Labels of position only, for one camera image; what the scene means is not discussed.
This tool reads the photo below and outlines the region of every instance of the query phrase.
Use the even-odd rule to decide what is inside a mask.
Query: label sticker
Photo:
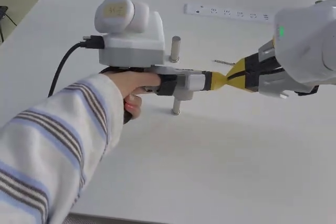
[[[103,16],[104,18],[125,18],[126,10],[126,2],[107,4],[103,10]]]

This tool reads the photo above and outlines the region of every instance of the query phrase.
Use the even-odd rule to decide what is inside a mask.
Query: striped sleeve
[[[122,96],[102,74],[10,120],[0,129],[2,223],[62,223],[122,126]]]

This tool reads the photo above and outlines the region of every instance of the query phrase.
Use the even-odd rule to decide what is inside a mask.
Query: black cable
[[[3,12],[3,11],[1,11],[1,13],[3,14],[3,15],[5,15],[15,26],[17,26],[17,24],[12,20],[12,18],[11,17],[9,17],[9,15],[7,14],[7,13],[5,13],[5,12]]]
[[[55,73],[55,75],[54,75],[53,82],[51,83],[48,97],[52,96],[53,93],[54,93],[54,90],[55,90],[55,87],[56,87],[56,83],[57,83],[57,81],[58,81],[59,74],[61,73],[62,68],[63,68],[65,62],[67,61],[67,59],[69,58],[69,56],[73,53],[73,51],[75,51],[77,48],[80,48],[80,47],[86,47],[86,42],[79,42],[79,43],[75,44],[75,45],[72,46],[72,47],[67,51],[67,53],[63,56],[63,58],[62,58],[60,64],[58,65],[58,68],[57,68],[57,70],[56,70],[56,73]]]
[[[0,24],[0,36],[1,36],[1,41],[2,43],[5,41],[4,39],[4,34],[2,33],[2,27],[1,27],[1,24]]]
[[[79,43],[73,45],[67,51],[67,53],[63,56],[60,64],[58,65],[56,73],[54,75],[53,82],[51,83],[48,97],[53,95],[55,87],[56,87],[56,83],[58,81],[59,74],[61,73],[65,62],[67,61],[69,56],[73,53],[73,51],[75,51],[79,47],[85,47],[85,48],[89,48],[89,49],[104,49],[105,48],[105,42],[104,42],[104,38],[102,36],[91,35],[89,37],[85,37],[84,40],[85,41],[82,41],[82,42],[79,42]]]

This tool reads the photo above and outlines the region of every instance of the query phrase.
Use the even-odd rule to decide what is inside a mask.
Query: screw
[[[221,64],[225,64],[225,65],[229,65],[229,66],[234,66],[235,63],[231,63],[231,62],[227,62],[227,61],[223,61],[223,60],[213,60],[216,63],[221,63]]]

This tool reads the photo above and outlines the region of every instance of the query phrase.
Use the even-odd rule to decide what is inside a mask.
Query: green indicator light
[[[279,27],[279,37],[283,37],[284,36],[284,27],[283,26],[280,26]]]

